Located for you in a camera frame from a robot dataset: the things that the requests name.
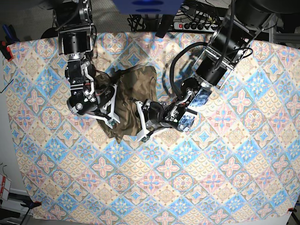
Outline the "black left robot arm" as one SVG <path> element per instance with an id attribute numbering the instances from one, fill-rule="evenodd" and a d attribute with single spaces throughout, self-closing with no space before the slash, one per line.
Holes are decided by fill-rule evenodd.
<path id="1" fill-rule="evenodd" d="M 201 106 L 226 72 L 231 72 L 248 51 L 250 41 L 266 27 L 274 13 L 267 0 L 233 0 L 222 23 L 208 43 L 197 42 L 182 50 L 172 61 L 169 72 L 176 100 L 170 105 L 145 100 L 137 104 L 142 131 L 148 135 L 162 128 L 188 131 Z M 184 80 L 178 89 L 174 83 L 177 61 L 189 50 L 203 46 L 194 64 L 195 76 Z"/>

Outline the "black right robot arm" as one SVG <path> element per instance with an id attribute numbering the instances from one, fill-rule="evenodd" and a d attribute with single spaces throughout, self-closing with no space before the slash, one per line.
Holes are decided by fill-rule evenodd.
<path id="1" fill-rule="evenodd" d="M 114 113 L 116 84 L 99 85 L 92 75 L 89 55 L 93 52 L 97 31 L 92 21 L 89 0 L 71 0 L 53 10 L 58 32 L 59 55 L 67 56 L 65 77 L 71 96 L 67 106 L 71 113 L 111 122 Z"/>

